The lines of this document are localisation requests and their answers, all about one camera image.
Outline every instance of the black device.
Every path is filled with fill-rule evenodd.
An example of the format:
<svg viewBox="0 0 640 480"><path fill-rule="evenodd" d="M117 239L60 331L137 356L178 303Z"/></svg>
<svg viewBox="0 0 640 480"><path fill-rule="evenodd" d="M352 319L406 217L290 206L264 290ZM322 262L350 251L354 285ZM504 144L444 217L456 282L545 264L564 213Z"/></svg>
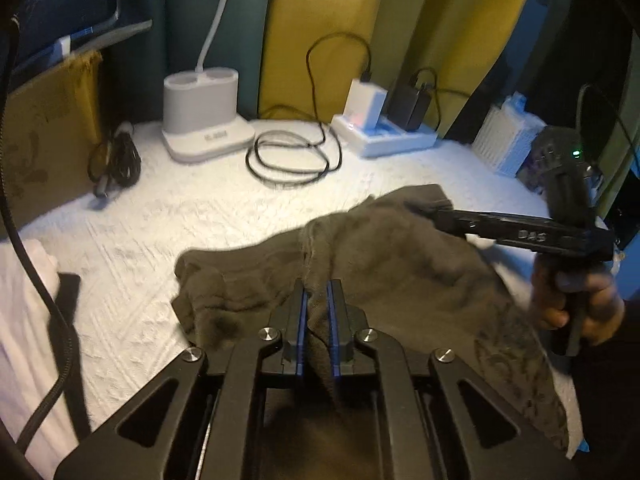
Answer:
<svg viewBox="0 0 640 480"><path fill-rule="evenodd" d="M416 88L408 83L398 83L391 94L387 118L406 132L414 132L422 124L431 104L431 94L426 88Z"/></svg>
<svg viewBox="0 0 640 480"><path fill-rule="evenodd" d="M596 227L591 168L580 135L571 128L546 127L531 143L531 153L546 193L551 220L471 211L438 211L436 227L452 234L475 234L501 245L556 257L555 269L571 272L613 259L616 235ZM576 356L587 313L585 292L568 294L570 322L552 334L552 351Z"/></svg>
<svg viewBox="0 0 640 480"><path fill-rule="evenodd" d="M405 352L327 285L338 390L372 399L381 478L574 480L572 463L452 349ZM269 326L219 352L185 350L65 458L54 480L258 478L267 388L303 376L298 280Z"/></svg>
<svg viewBox="0 0 640 480"><path fill-rule="evenodd" d="M618 196L604 219L616 233L618 248L624 250L640 232L640 178L629 171Z"/></svg>

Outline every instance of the white pillow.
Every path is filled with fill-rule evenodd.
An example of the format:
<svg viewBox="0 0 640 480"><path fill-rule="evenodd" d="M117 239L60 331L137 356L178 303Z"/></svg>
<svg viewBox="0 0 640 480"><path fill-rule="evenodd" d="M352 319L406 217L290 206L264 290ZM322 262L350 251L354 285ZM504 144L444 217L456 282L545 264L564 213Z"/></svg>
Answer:
<svg viewBox="0 0 640 480"><path fill-rule="evenodd" d="M24 245L55 298L60 286L57 260L37 240L27 240ZM8 243L0 244L0 418L14 440L58 377L48 323L49 311L14 249ZM61 396L34 436L26 457L49 480L60 461L77 445Z"/></svg>

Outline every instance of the white charging base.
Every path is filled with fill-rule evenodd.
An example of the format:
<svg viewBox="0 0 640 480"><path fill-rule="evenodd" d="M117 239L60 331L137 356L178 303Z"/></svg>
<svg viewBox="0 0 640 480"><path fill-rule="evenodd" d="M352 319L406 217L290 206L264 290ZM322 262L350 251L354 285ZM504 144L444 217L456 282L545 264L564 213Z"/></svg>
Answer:
<svg viewBox="0 0 640 480"><path fill-rule="evenodd" d="M406 132L385 116L380 116L376 127L370 130L357 127L344 115L335 115L331 126L347 142L350 152L362 158L426 150L438 139L438 134L425 124L416 132Z"/></svg>
<svg viewBox="0 0 640 480"><path fill-rule="evenodd" d="M241 116L225 124L187 134L169 134L162 130L162 140L173 160L203 162L247 148L254 142L255 130Z"/></svg>

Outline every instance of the white bedsheet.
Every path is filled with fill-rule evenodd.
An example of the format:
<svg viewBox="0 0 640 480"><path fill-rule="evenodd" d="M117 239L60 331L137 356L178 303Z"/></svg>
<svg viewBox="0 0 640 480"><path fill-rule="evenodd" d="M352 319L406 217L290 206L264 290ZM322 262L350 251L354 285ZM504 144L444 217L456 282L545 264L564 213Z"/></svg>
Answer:
<svg viewBox="0 0 640 480"><path fill-rule="evenodd" d="M60 288L58 263L37 240L24 247L54 298ZM0 418L17 440L22 428L58 377L49 343L49 312L24 272L14 248L0 244ZM26 457L45 480L60 457L78 445L63 399L55 403L27 449Z"/></svg>
<svg viewBox="0 0 640 480"><path fill-rule="evenodd" d="M258 131L273 125L255 123ZM278 126L318 134L309 124ZM136 186L104 208L91 195L79 198L22 230L24 237L41 240L62 271L82 277L76 329L92 428L185 348L170 300L177 292L174 263L187 248L255 244L407 185L438 183L460 209L547 215L540 197L515 179L489 172L468 148L451 141L377 160L345 150L342 169L318 184L273 190L251 177L244 153L185 166L169 158L158 124L138 126L134 140L142 158ZM335 160L335 146L328 152ZM526 305L532 253L495 246L488 255L518 303ZM568 377L555 372L554 380L569 415L572 454L582 438L575 392Z"/></svg>

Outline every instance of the black power adapter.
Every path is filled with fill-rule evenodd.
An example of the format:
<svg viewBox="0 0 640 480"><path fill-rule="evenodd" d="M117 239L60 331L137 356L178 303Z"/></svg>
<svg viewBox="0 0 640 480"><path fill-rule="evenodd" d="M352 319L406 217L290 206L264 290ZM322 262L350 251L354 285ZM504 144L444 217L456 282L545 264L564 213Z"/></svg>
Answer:
<svg viewBox="0 0 640 480"><path fill-rule="evenodd" d="M387 118L406 132L420 128L424 115L431 104L431 87L420 89L408 83L399 84L389 99Z"/></svg>

